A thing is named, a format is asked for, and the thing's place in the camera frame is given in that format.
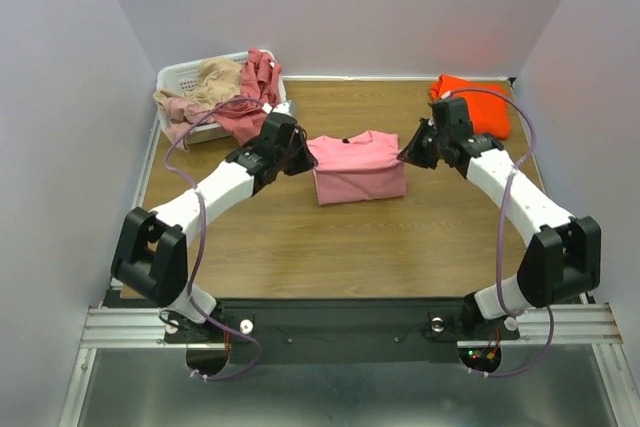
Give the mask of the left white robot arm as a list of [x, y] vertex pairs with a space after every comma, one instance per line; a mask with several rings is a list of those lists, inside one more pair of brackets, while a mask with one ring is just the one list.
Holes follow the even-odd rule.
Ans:
[[317, 165], [297, 120], [283, 112], [267, 115], [258, 136], [225, 159], [201, 182], [150, 211], [132, 209], [124, 218], [111, 264], [112, 276], [155, 306], [188, 319], [199, 340], [215, 339], [223, 318], [217, 301], [189, 276], [189, 245], [203, 247], [206, 229], [220, 215], [273, 183], [280, 173], [295, 176]]

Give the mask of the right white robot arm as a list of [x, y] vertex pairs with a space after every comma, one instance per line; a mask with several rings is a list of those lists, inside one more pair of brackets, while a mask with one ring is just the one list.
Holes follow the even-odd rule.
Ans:
[[521, 164], [498, 139], [475, 132], [464, 99], [448, 96], [433, 102], [431, 110], [431, 118], [420, 121], [399, 161], [428, 169], [445, 162], [456, 169], [499, 207], [498, 228], [511, 223], [526, 245], [514, 275], [498, 274], [493, 285], [464, 298], [463, 331], [482, 337], [495, 327], [496, 319], [549, 307], [598, 287], [599, 224], [557, 205], [521, 171]]

